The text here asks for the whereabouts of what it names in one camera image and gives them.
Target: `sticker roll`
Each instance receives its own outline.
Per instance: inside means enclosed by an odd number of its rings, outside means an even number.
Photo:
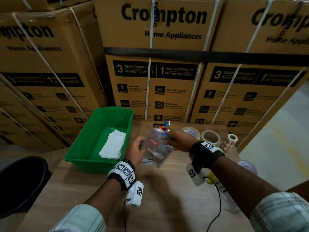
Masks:
[[[227,150],[229,151],[231,149],[232,146],[235,145],[235,143],[238,141],[238,137],[234,134],[229,134],[227,137],[226,137],[226,140],[224,141],[223,145],[222,145],[222,148],[224,150]]]
[[[196,138],[197,140],[199,140],[201,138],[200,132],[197,131],[193,127],[184,127],[181,130],[184,131],[185,133],[191,135],[192,137]]]
[[[217,145],[220,142],[220,137],[214,131],[205,130],[204,132],[202,132],[202,136],[200,140],[204,142],[209,142],[213,145]]]

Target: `wrist tracker band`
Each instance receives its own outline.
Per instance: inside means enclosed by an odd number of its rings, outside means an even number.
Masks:
[[[121,185],[121,191],[128,191],[136,182],[134,169],[130,160],[122,160],[109,171],[107,180],[116,179]]]
[[[222,149],[205,141],[195,143],[191,148],[193,155],[192,165],[194,170],[199,173],[202,168],[211,168],[213,162],[220,156],[225,156]]]

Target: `table surface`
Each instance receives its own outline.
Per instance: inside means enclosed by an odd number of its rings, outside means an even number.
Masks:
[[[152,121],[133,121],[131,140],[138,135],[147,136]],[[171,129],[191,126],[200,133],[212,130],[220,136],[221,146],[227,136],[224,126],[172,123]],[[240,158],[233,147],[225,155],[233,161]],[[127,209],[127,231],[206,231],[219,212],[218,192],[212,185],[196,187],[185,167],[190,163],[188,153],[174,151],[157,169],[140,164],[135,170],[137,179],[144,184],[141,206]],[[19,232],[48,231],[71,208],[83,203],[106,180],[104,174],[86,174],[72,163],[61,161],[43,191],[19,226]],[[107,231],[124,231],[122,205],[126,192],[117,202]],[[211,225],[210,231],[253,231],[248,219],[240,212],[232,214],[225,209]]]

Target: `person's right hand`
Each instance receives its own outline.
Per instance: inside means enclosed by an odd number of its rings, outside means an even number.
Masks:
[[[168,132],[172,139],[168,139],[168,144],[183,152],[190,152],[193,144],[198,140],[182,130],[171,130]]]

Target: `white paper stack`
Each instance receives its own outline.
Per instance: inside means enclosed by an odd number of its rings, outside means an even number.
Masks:
[[[100,151],[100,156],[106,159],[118,160],[121,155],[123,143],[125,142],[126,133],[114,130],[109,134],[105,145]]]

